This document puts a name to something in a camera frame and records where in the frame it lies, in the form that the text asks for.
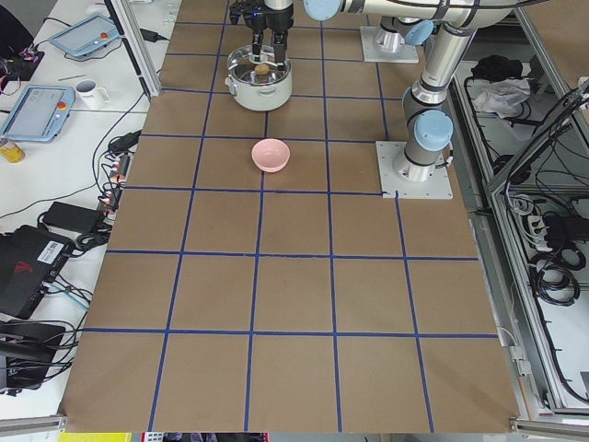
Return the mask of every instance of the pot handle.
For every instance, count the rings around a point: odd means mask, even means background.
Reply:
[[[258,91],[258,95],[262,95],[263,97],[269,97],[270,95],[274,95],[277,90],[277,87],[274,87],[272,89],[261,89]]]
[[[234,97],[237,96],[237,86],[236,84],[233,82],[233,79],[231,78],[231,76],[228,76],[225,79],[225,84],[229,87],[229,93],[231,95],[233,95]]]

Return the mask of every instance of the white mounting plate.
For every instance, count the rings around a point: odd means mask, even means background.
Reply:
[[[383,62],[383,63],[413,63],[420,61],[415,46],[406,44],[398,52],[382,52],[375,44],[376,34],[380,28],[371,26],[360,27],[360,36],[362,37],[362,49],[364,50],[365,62]]]
[[[411,182],[403,180],[393,170],[393,159],[402,149],[405,142],[377,141],[376,153],[378,154],[378,171],[380,172],[380,187],[384,198],[398,197],[406,200],[451,200],[452,187],[448,179],[446,168],[436,169],[432,177],[426,182]],[[444,162],[440,154],[438,164]]]

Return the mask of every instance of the white cloth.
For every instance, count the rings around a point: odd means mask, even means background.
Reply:
[[[530,96],[527,80],[504,80],[490,83],[473,101],[478,112],[494,112],[500,118],[515,117],[522,112],[521,103]]]

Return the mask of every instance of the jar lid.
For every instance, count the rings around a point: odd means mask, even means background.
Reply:
[[[227,59],[231,76],[242,83],[255,86],[273,85],[283,80],[290,72],[290,62],[284,63],[284,70],[278,69],[274,62],[274,52],[270,46],[262,46],[260,59],[256,60],[251,45],[231,52]]]

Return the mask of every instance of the red logo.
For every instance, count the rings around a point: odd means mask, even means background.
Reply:
[[[33,268],[30,266],[30,264],[28,262],[24,262],[24,261],[17,262],[17,265],[15,266],[15,273],[24,273],[24,272],[33,273]]]

